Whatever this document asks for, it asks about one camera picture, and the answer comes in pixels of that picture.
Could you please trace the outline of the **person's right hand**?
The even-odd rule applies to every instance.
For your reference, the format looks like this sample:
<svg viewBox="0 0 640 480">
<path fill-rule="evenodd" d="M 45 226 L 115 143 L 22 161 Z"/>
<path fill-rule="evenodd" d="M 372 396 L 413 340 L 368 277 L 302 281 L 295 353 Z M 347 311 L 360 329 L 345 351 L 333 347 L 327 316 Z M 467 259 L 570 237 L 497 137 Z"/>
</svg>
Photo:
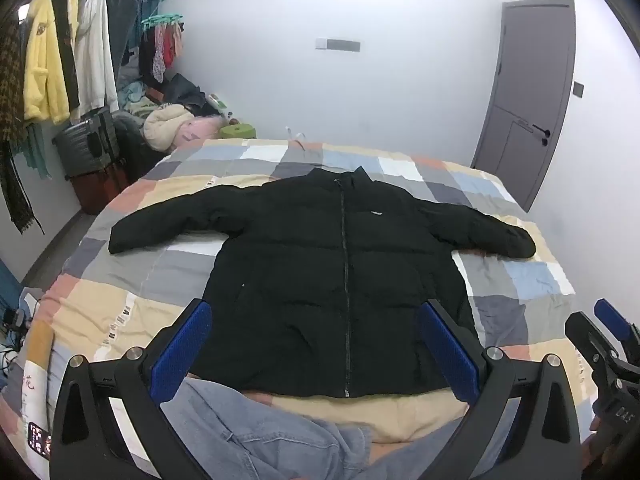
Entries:
<svg viewBox="0 0 640 480">
<path fill-rule="evenodd" d="M 613 431 L 599 416 L 589 426 L 590 435 L 582 442 L 582 478 L 594 479 L 614 452 Z"/>
</svg>

